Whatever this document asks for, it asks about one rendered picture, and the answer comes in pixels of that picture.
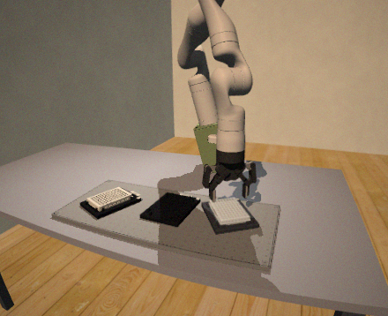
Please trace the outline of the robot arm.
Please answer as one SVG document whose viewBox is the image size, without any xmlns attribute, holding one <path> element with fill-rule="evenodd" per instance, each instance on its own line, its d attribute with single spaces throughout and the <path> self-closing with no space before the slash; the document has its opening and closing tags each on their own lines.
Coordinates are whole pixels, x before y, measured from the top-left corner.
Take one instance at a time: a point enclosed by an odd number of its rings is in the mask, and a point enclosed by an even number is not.
<svg viewBox="0 0 388 316">
<path fill-rule="evenodd" d="M 177 61 L 184 70 L 198 67 L 188 83 L 199 125 L 218 123 L 217 134 L 210 134 L 208 142 L 216 144 L 216 149 L 222 152 L 242 152 L 245 110 L 233 105 L 229 96 L 248 94 L 252 89 L 252 74 L 240 50 L 235 25 L 221 9 L 225 0 L 198 1 L 189 13 Z M 209 36 L 214 59 L 236 67 L 217 68 L 211 79 L 201 46 Z"/>
</svg>

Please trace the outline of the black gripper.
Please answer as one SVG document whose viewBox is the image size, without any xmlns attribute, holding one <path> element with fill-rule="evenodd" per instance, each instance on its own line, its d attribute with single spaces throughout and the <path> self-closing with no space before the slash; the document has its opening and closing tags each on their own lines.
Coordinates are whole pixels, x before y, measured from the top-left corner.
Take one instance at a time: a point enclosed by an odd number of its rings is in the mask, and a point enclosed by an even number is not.
<svg viewBox="0 0 388 316">
<path fill-rule="evenodd" d="M 244 163 L 245 150 L 242 152 L 222 152 L 216 149 L 216 164 L 215 166 L 204 166 L 204 174 L 202 184 L 205 188 L 209 189 L 209 198 L 212 202 L 215 202 L 215 188 L 223 180 L 236 180 L 241 178 L 244 182 L 242 184 L 242 196 L 246 199 L 249 196 L 250 185 L 257 182 L 256 164 L 253 161 Z M 239 164 L 227 164 L 227 163 L 239 163 Z M 249 170 L 249 178 L 247 179 L 243 175 L 243 171 L 247 168 Z M 210 174 L 213 171 L 217 173 L 214 175 L 212 181 L 210 181 Z M 220 178 L 219 178 L 220 177 Z"/>
</svg>

